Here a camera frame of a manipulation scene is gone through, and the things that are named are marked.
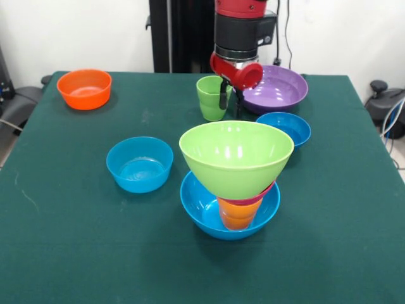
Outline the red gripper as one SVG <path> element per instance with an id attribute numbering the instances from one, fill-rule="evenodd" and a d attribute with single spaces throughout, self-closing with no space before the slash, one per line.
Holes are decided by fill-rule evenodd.
<path id="1" fill-rule="evenodd" d="M 242 118 L 243 90 L 256 87 L 261 82 L 263 67 L 257 62 L 242 62 L 242 67 L 237 68 L 235 62 L 224 60 L 215 53 L 211 54 L 210 65 L 214 73 L 222 77 L 220 84 L 220 109 L 227 109 L 228 90 L 234 87 L 237 96 L 235 117 L 236 119 Z"/>

